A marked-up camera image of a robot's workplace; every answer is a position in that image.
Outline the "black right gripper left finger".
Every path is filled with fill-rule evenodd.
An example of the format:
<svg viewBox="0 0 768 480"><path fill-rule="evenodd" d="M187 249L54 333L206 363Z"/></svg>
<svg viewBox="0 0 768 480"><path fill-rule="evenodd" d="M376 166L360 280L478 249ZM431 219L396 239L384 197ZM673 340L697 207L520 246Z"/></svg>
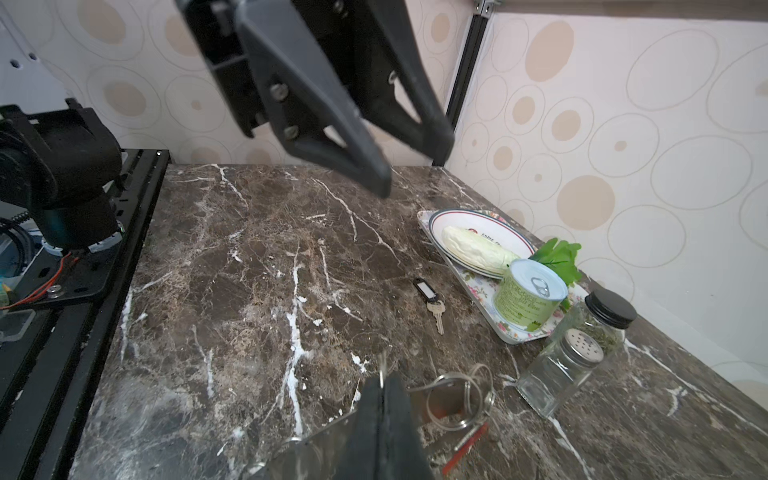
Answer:
<svg viewBox="0 0 768 480"><path fill-rule="evenodd" d="M352 430L347 438L333 479L371 480L377 478L378 430L382 410L379 378L366 381Z"/></svg>

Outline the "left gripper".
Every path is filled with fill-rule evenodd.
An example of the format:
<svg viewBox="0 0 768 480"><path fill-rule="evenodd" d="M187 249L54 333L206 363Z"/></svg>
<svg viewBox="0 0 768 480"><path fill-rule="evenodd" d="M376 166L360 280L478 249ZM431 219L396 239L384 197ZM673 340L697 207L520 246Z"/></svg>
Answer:
<svg viewBox="0 0 768 480"><path fill-rule="evenodd" d="M403 1L180 1L177 8L245 136L269 124L290 155L380 198L390 195L391 167L363 116L434 163L447 161L453 127Z"/></svg>

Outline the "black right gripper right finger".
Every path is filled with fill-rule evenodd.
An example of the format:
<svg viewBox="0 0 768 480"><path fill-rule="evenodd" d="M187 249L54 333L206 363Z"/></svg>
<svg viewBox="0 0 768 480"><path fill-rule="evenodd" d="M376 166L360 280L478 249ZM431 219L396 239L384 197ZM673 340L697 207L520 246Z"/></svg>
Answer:
<svg viewBox="0 0 768 480"><path fill-rule="evenodd" d="M410 396L398 373L384 382L381 406L381 478L433 479Z"/></svg>

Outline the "red tagged key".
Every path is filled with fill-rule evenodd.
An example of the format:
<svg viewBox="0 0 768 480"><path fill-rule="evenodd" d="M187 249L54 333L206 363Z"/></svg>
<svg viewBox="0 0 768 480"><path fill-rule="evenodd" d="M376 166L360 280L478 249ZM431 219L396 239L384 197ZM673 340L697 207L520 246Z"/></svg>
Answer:
<svg viewBox="0 0 768 480"><path fill-rule="evenodd" d="M441 469L441 475L447 476L471 450L474 444L488 431L489 422L474 426L458 443L451 458Z"/></svg>

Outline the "key with black tag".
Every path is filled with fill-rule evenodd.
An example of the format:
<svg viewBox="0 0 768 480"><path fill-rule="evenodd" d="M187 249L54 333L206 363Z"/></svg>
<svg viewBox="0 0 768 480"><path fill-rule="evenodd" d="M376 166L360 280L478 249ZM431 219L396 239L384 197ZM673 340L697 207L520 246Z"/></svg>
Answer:
<svg viewBox="0 0 768 480"><path fill-rule="evenodd" d="M442 298L430 286L430 284L421 278L413 280L413 285L424 298L427 310L435 319L436 329L440 335L444 334L443 314L446 307Z"/></svg>

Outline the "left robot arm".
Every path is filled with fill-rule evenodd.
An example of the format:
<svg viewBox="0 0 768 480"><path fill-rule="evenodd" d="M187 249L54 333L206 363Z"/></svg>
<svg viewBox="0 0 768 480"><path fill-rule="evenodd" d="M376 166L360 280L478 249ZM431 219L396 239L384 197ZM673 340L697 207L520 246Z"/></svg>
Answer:
<svg viewBox="0 0 768 480"><path fill-rule="evenodd" d="M391 168L369 126L442 162L454 133L419 56L402 1L182 1L209 71L245 135L269 125L292 156L379 197ZM94 110L1 109L1 198L27 209L63 250L113 242L104 192L121 179L115 137Z"/></svg>

